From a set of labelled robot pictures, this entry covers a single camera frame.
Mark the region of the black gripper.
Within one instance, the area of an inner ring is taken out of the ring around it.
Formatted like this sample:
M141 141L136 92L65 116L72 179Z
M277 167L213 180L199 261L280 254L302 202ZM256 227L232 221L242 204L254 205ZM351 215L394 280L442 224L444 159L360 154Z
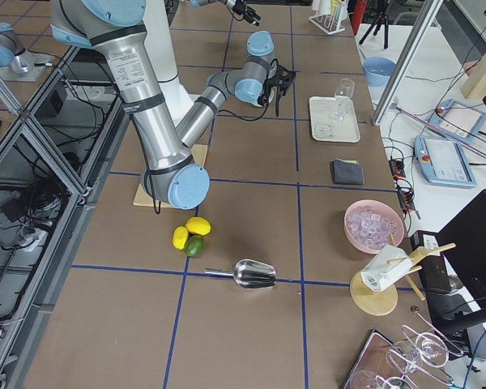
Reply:
M232 4L232 12L241 16L245 21L254 26L260 25L261 16L253 8L248 8L243 0L235 0Z
M268 75L263 84L263 95L270 96L271 91L275 90L275 116L280 115L280 100L285 96L290 86L294 83L296 78L295 71L289 71L284 66L276 64Z

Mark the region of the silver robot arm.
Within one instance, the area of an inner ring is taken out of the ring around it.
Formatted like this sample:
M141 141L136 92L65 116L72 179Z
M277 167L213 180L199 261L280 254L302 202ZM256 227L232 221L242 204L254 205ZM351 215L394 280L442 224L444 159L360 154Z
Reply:
M181 85L161 1L53 1L53 37L101 53L138 132L146 168L140 181L155 203L197 207L210 178L194 162L192 147L230 97L251 105L278 102L296 74L281 66L267 31L247 40L247 59L213 74L191 98Z
M224 5L236 21L245 21L255 27L260 25L261 16L244 0L190 0L191 6L196 8L216 3Z

